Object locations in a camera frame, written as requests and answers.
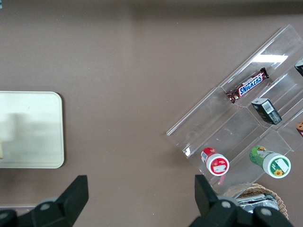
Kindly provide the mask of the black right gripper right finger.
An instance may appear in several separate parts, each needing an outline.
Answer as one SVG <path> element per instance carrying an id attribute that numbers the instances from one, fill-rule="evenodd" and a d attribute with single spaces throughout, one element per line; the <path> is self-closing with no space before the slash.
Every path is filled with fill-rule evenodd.
<path id="1" fill-rule="evenodd" d="M 204 175 L 195 176 L 195 200 L 200 212 L 191 227 L 236 227 L 238 209 L 235 203 L 219 199 Z"/>

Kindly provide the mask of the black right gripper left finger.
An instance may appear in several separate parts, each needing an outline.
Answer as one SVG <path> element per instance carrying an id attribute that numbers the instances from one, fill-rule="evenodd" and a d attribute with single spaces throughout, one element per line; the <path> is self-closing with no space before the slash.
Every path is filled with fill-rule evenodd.
<path id="1" fill-rule="evenodd" d="M 72 227 L 88 199 L 88 178 L 79 175 L 55 201 L 45 201 L 31 211 L 33 226 Z"/>

